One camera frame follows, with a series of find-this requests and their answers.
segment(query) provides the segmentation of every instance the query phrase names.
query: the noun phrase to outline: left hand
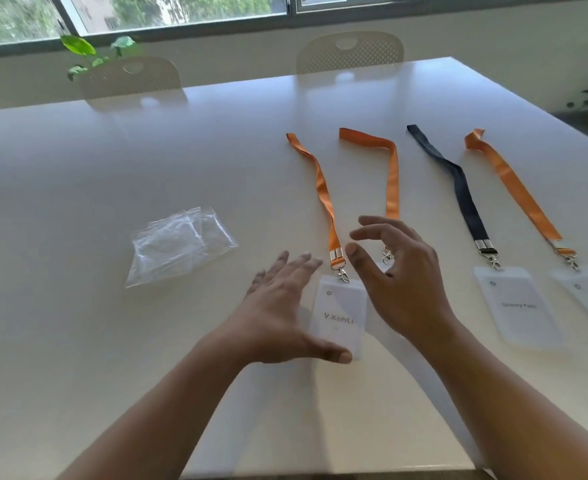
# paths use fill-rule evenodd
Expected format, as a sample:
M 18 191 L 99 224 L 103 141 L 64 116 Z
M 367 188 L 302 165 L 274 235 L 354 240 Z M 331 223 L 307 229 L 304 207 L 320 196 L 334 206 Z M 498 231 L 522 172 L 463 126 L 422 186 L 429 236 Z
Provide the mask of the left hand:
M 296 318 L 303 288 L 322 260 L 303 254 L 288 263 L 282 252 L 269 271 L 256 274 L 245 299 L 218 333 L 227 343 L 241 347 L 248 362 L 285 362 L 314 357 L 330 362 L 349 363 L 351 352 L 301 330 Z

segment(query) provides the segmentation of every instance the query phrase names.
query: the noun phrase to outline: hand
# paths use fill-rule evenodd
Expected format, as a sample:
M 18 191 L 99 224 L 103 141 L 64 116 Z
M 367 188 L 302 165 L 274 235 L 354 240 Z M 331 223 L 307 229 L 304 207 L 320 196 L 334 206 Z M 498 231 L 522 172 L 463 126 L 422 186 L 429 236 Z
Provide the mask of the hand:
M 322 260 L 306 253 L 288 263 L 282 252 L 269 271 L 256 274 L 245 300 L 221 326 L 229 343 L 242 348 L 247 362 L 285 362 L 315 357 L 349 363 L 351 353 L 298 328 L 296 317 L 303 288 Z
M 380 239 L 394 255 L 383 273 L 357 243 L 345 246 L 381 318 L 418 348 L 447 339 L 458 321 L 445 295 L 436 251 L 401 221 L 361 216 L 358 222 L 362 227 L 349 234 L 352 239 Z

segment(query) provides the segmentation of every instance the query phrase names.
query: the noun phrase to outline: chair backrest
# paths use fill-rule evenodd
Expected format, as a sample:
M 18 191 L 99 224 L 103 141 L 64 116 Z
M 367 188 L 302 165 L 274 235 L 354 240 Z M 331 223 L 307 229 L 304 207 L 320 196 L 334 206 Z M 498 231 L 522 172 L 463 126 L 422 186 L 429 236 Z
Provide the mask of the chair backrest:
M 85 99 L 180 89 L 174 64 L 161 57 L 117 59 L 83 74 L 80 85 Z
M 385 32 L 345 32 L 319 37 L 296 58 L 296 73 L 393 64 L 404 59 L 402 42 Z

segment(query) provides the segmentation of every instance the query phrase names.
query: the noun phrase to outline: orange lanyard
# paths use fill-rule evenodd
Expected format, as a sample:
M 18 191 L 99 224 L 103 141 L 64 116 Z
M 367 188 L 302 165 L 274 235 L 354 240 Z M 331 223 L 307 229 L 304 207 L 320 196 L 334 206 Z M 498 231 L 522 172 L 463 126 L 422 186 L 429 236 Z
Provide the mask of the orange lanyard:
M 349 141 L 350 143 L 358 144 L 360 146 L 369 146 L 370 148 L 387 148 L 390 152 L 389 157 L 389 175 L 387 177 L 387 190 L 386 190 L 386 209 L 385 214 L 391 219 L 398 219 L 399 217 L 399 189 L 398 189 L 398 154 L 396 152 L 396 145 L 384 138 L 378 138 L 371 136 L 360 131 L 350 130 L 347 128 L 341 128 L 338 131 L 338 136 L 341 139 Z M 338 277 L 344 281 L 349 282 L 349 276 L 343 269 L 346 262 L 343 255 L 340 241 L 338 240 L 338 234 L 334 225 L 335 217 L 333 205 L 331 204 L 331 198 L 329 190 L 327 189 L 327 181 L 322 174 L 321 166 L 314 155 L 308 152 L 305 147 L 298 141 L 298 138 L 294 133 L 287 133 L 288 141 L 290 145 L 301 155 L 312 160 L 316 166 L 316 191 L 318 198 L 322 202 L 330 216 L 331 227 L 330 227 L 330 262 L 331 268 L 338 272 Z M 383 252 L 383 260 L 387 263 L 391 259 L 391 252 L 387 249 Z
M 556 254 L 565 259 L 565 263 L 574 270 L 579 271 L 576 262 L 576 251 L 562 240 L 561 233 L 547 218 L 543 209 L 538 206 L 531 193 L 520 181 L 512 167 L 503 159 L 500 154 L 494 150 L 490 144 L 481 140 L 485 130 L 475 129 L 465 136 L 465 146 L 469 150 L 478 150 L 491 163 L 492 167 L 507 188 L 507 191 L 520 206 L 523 212 L 529 217 L 532 224 L 538 229 L 538 232 L 549 242 Z

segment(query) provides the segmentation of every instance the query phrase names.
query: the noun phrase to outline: finger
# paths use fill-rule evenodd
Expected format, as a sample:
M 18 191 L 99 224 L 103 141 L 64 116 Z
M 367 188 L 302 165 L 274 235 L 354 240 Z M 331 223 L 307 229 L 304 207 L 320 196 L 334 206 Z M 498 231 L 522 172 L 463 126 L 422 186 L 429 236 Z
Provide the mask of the finger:
M 364 239 L 383 241 L 394 255 L 402 248 L 415 244 L 411 237 L 391 224 L 370 224 L 351 231 L 349 236 L 354 241 L 363 241 Z
M 322 259 L 311 259 L 302 266 L 297 267 L 292 272 L 292 274 L 290 274 L 288 280 L 296 283 L 296 285 L 299 286 L 302 290 L 306 286 L 306 284 L 309 283 L 309 280 L 312 278 L 312 275 L 316 272 L 318 268 L 321 267 L 321 265 Z
M 369 253 L 356 242 L 348 242 L 347 246 L 345 246 L 345 253 L 368 292 L 372 290 L 373 286 L 388 279 L 385 273 L 374 263 Z
M 265 277 L 263 278 L 261 284 L 267 284 L 270 281 L 272 281 L 274 277 L 279 273 L 279 271 L 283 269 L 283 267 L 285 267 L 289 258 L 290 252 L 282 251 L 282 253 L 279 254 L 279 257 L 277 257 L 274 261 L 274 264 L 272 264 L 272 267 L 270 267 L 270 270 L 265 274 Z
M 258 273 L 256 273 L 256 276 L 254 276 L 254 281 L 252 281 L 252 284 L 250 285 L 249 290 L 247 290 L 247 293 L 245 293 L 245 296 L 248 296 L 255 292 L 259 285 L 263 282 L 264 278 L 265 270 L 262 269 Z
M 350 363 L 352 360 L 351 352 L 345 347 L 328 340 L 317 339 L 307 333 L 303 334 L 305 342 L 305 356 L 328 360 L 336 363 Z
M 312 258 L 312 253 L 309 251 L 307 251 L 304 254 L 301 254 L 299 257 L 297 257 L 293 261 L 288 262 L 285 266 L 283 266 L 283 269 L 281 269 L 279 271 L 277 276 L 279 278 L 285 278 L 285 277 L 289 276 L 290 274 L 292 274 L 294 272 L 295 269 L 297 269 L 299 266 L 302 266 L 303 264 L 305 264 L 311 258 Z
M 371 224 L 389 224 L 406 233 L 412 239 L 423 242 L 422 237 L 413 229 L 413 227 L 408 226 L 403 221 L 381 216 L 361 216 L 358 218 L 358 223 L 363 226 Z

